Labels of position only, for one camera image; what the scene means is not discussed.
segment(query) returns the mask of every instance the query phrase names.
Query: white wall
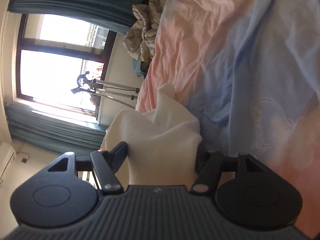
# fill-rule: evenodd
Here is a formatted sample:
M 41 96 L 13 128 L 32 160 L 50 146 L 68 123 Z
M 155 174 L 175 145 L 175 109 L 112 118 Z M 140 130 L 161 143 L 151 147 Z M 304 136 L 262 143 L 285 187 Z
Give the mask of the white wall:
M 2 48 L 3 46 L 3 32 L 4 32 L 4 22 L 7 12 L 9 0 L 0 0 L 0 68 L 2 67 Z M 3 96 L 2 96 L 2 86 L 0 86 L 0 142 L 7 142 L 11 143 L 11 136 L 9 133 L 8 125 L 6 122 L 5 114 L 4 114 L 4 103 L 3 103 Z
M 44 14 L 29 14 L 28 24 L 26 27 L 26 32 L 24 34 L 24 37 L 31 38 L 31 39 L 39 39 L 43 19 L 44 19 Z
M 143 77 L 138 78 L 134 73 L 132 66 L 133 59 L 128 55 L 126 48 L 122 44 L 123 39 L 124 35 L 118 33 L 110 57 L 106 81 L 141 88 L 144 79 Z M 116 90 L 116 92 L 137 95 L 134 92 L 129 93 L 122 90 Z M 132 101 L 130 98 L 121 96 L 113 97 L 132 106 L 137 104 L 137 100 Z M 102 98 L 100 103 L 100 124 L 110 125 L 119 111 L 127 108 L 128 107 L 108 98 Z
M 4 22 L 3 46 L 1 48 L 1 88 L 4 104 L 17 97 L 16 54 L 21 14 L 7 12 Z
M 23 145 L 24 143 L 13 140 L 13 148 L 17 153 Z M 22 163 L 21 160 L 29 158 L 29 155 L 30 159 L 27 163 Z M 17 226 L 17 222 L 10 209 L 10 197 L 13 191 L 57 157 L 58 155 L 54 153 L 29 145 L 21 153 L 18 153 L 0 188 L 0 239 Z

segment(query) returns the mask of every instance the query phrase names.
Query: metal rod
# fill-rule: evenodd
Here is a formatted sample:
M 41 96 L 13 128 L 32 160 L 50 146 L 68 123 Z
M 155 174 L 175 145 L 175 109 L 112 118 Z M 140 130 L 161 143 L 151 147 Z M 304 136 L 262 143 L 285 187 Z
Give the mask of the metal rod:
M 108 91 L 108 90 L 105 90 L 105 89 L 100 89 L 100 88 L 97 88 L 97 92 L 100 92 L 100 93 L 104 93 L 104 94 L 110 94 L 110 95 L 116 95 L 116 96 L 121 96 L 121 97 L 126 97 L 126 98 L 134 98 L 134 99 L 138 99 L 137 96 L 134 96 L 134 95 L 128 95 L 128 94 L 124 94 L 124 93 L 118 93 L 118 92 L 113 92 L 113 91 Z
M 121 85 L 121 84 L 117 84 L 117 83 L 112 83 L 112 82 L 108 82 L 108 81 L 104 81 L 104 80 L 97 80 L 96 83 L 101 84 L 101 85 L 119 87 L 119 88 L 128 89 L 128 90 L 134 90 L 134 91 L 136 91 L 138 89 L 138 88 L 129 87 L 129 86 L 125 86 L 125 85 Z

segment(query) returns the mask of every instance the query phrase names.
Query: beige comforter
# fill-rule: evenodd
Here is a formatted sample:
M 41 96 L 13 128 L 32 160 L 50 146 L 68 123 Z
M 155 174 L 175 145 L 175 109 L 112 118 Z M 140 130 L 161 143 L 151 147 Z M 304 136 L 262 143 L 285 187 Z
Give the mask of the beige comforter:
M 150 0 L 149 5 L 132 6 L 137 22 L 127 32 L 123 44 L 134 59 L 150 61 L 155 55 L 156 34 L 166 1 Z

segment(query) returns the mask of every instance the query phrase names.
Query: window pane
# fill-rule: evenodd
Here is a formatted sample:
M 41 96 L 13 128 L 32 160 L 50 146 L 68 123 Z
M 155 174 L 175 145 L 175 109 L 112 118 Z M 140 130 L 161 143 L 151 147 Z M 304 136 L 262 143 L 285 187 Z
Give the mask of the window pane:
M 29 14 L 25 38 L 103 49 L 109 30 L 89 22 L 50 14 Z
M 76 78 L 80 73 L 90 71 L 89 79 L 98 78 L 102 68 L 102 63 L 98 62 L 22 50 L 21 93 L 44 101 L 94 111 L 95 105 L 90 101 L 89 93 L 73 94 L 71 89 L 77 87 Z

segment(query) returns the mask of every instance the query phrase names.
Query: window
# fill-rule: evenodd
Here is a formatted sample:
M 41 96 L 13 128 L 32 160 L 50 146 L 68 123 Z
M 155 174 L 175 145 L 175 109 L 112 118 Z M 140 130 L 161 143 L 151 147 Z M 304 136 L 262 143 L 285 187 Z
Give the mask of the window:
M 17 96 L 98 117 L 100 97 L 73 94 L 76 78 L 105 79 L 116 33 L 58 15 L 23 15 L 16 60 Z

